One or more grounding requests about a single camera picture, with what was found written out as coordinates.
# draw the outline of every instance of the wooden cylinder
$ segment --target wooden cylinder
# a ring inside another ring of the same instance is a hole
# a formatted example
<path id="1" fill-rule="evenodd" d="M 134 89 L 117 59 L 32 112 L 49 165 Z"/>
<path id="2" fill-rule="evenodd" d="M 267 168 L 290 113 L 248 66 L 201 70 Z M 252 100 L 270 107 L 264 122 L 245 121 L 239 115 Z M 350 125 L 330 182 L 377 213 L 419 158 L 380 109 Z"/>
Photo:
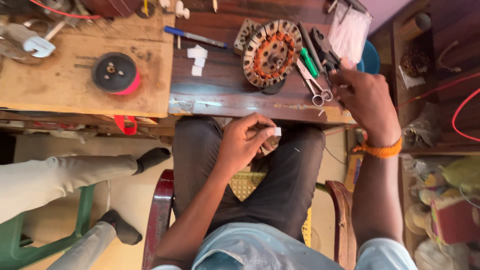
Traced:
<path id="1" fill-rule="evenodd" d="M 430 29 L 432 22 L 425 13 L 419 13 L 406 22 L 400 29 L 400 35 L 404 40 L 412 40 Z"/>

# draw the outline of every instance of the red strap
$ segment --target red strap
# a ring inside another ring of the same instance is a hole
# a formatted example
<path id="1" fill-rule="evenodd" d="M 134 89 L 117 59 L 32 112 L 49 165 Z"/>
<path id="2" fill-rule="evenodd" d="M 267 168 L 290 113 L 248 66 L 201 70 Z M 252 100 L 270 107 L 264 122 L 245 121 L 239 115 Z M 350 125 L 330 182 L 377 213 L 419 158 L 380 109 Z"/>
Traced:
<path id="1" fill-rule="evenodd" d="M 135 126 L 133 127 L 125 127 L 125 116 L 124 115 L 115 115 L 115 123 L 117 123 L 117 126 L 119 127 L 120 130 L 122 130 L 123 133 L 126 135 L 134 135 L 137 133 L 137 121 L 135 121 L 135 116 L 127 116 L 127 119 L 132 121 Z"/>

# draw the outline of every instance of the screwdriver handle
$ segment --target screwdriver handle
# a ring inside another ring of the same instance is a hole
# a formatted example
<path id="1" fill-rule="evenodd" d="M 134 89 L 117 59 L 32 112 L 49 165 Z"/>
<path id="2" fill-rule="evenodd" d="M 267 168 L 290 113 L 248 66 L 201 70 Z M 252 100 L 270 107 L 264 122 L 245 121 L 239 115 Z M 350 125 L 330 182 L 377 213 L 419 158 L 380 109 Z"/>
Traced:
<path id="1" fill-rule="evenodd" d="M 307 65 L 307 69 L 312 75 L 313 78 L 318 78 L 318 70 L 317 67 L 313 64 L 312 59 L 310 58 L 310 55 L 308 54 L 307 48 L 303 48 L 300 51 L 300 55 L 303 56 L 303 59 L 305 60 L 305 64 Z"/>

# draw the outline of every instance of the scissors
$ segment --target scissors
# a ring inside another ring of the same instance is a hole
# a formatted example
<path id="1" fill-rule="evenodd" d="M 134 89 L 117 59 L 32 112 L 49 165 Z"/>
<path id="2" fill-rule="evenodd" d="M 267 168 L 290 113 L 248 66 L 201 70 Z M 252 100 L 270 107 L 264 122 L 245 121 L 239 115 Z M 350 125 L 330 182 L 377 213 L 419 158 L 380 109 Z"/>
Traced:
<path id="1" fill-rule="evenodd" d="M 313 78 L 313 76 L 310 74 L 308 69 L 303 65 L 300 59 L 297 59 L 296 64 L 300 70 L 301 76 L 307 83 L 308 89 L 313 94 L 313 98 L 312 98 L 313 104 L 317 107 L 320 107 L 325 103 L 325 101 L 331 101 L 333 99 L 332 91 L 330 91 L 330 89 L 327 89 L 327 90 L 323 89 L 318 84 L 318 82 Z M 313 84 L 320 90 L 320 94 L 317 94 L 315 92 L 311 82 L 313 82 Z"/>

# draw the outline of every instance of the floor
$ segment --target floor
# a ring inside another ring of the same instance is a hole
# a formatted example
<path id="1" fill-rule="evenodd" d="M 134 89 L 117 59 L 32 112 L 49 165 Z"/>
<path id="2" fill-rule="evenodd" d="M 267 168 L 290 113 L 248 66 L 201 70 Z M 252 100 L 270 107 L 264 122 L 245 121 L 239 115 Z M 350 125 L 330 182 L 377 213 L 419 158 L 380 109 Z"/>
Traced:
<path id="1" fill-rule="evenodd" d="M 43 160 L 49 156 L 72 154 L 132 154 L 137 158 L 149 149 L 162 146 L 159 141 L 150 139 L 95 137 L 89 138 L 85 144 L 81 144 L 79 140 L 75 139 L 20 135 L 17 139 L 15 162 L 31 159 Z M 342 162 L 346 162 L 343 133 L 328 136 L 326 146 L 333 155 Z M 111 180 L 109 202 L 108 182 L 99 183 L 95 188 L 91 224 L 94 224 L 110 207 L 117 210 L 128 223 L 145 235 L 150 204 L 158 177 L 164 169 L 172 168 L 173 158 L 170 158 L 142 174 Z M 346 165 L 341 164 L 325 150 L 317 181 L 320 183 L 324 183 L 325 180 L 343 182 L 345 176 Z M 77 205 L 78 193 L 75 192 L 44 207 L 29 211 L 25 217 L 23 233 L 33 238 L 35 246 L 51 243 L 70 235 L 75 227 Z M 319 240 L 313 240 L 313 247 L 329 258 L 333 258 L 334 255 L 334 221 L 335 213 L 330 196 L 316 190 L 312 202 L 312 230 L 313 233 L 318 233 L 317 239 Z M 140 269 L 143 249 L 144 240 L 137 245 L 130 246 L 122 244 L 116 238 L 91 269 Z M 54 255 L 26 269 L 44 270 L 60 256 L 61 254 Z"/>

